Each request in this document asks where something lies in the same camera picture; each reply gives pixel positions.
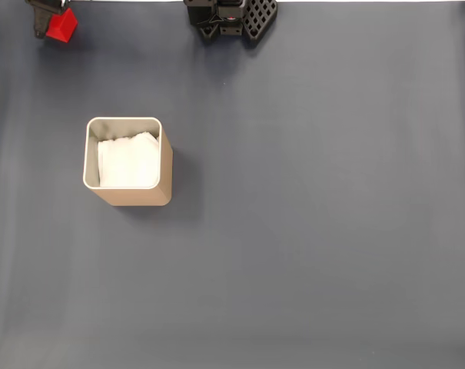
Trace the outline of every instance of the red block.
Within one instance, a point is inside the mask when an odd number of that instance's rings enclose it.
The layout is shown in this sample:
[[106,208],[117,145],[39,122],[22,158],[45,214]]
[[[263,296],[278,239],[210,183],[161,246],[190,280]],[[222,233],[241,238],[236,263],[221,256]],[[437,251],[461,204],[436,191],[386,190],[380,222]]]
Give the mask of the red block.
[[69,8],[62,15],[53,14],[46,35],[59,41],[68,42],[77,24],[77,18]]

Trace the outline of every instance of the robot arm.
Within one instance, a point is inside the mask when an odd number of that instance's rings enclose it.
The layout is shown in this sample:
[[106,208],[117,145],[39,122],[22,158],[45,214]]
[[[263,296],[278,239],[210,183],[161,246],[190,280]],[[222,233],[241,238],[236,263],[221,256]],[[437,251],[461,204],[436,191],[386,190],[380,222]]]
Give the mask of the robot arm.
[[68,9],[68,0],[25,0],[34,8],[34,34],[44,38],[54,14],[62,15]]
[[[69,0],[25,1],[34,8],[35,37],[53,37],[57,32],[51,32],[52,21],[56,20],[68,29],[61,32],[63,37],[55,38],[65,42],[70,39],[77,21],[71,11],[66,12]],[[207,42],[218,35],[243,35],[256,45],[278,12],[276,0],[184,0],[184,4],[188,7],[190,23]],[[61,22],[59,19],[66,15],[70,16],[69,22]]]

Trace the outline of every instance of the white material inside container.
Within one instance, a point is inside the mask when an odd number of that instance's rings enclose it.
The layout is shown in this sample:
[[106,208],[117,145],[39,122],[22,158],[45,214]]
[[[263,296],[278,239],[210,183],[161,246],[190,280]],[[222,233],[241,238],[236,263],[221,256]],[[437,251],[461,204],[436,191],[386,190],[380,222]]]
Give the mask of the white material inside container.
[[98,143],[100,187],[143,188],[158,182],[159,144],[148,132]]

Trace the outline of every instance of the tan square container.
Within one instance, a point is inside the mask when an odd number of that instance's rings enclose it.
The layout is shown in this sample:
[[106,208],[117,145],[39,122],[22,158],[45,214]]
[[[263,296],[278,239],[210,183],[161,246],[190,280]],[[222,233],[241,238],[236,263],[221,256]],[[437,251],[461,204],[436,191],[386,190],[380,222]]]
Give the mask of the tan square container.
[[[98,142],[149,132],[159,144],[159,178],[149,188],[100,187]],[[156,118],[94,118],[87,125],[84,184],[114,206],[162,206],[172,197],[172,147]]]

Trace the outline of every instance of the gray tabletop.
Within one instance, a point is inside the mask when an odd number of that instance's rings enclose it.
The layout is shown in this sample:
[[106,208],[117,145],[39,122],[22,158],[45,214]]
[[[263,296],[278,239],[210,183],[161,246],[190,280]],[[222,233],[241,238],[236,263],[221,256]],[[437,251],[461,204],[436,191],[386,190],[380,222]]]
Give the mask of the gray tabletop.
[[[72,8],[0,2],[0,368],[465,368],[464,5]],[[84,187],[95,116],[162,121],[168,206]]]

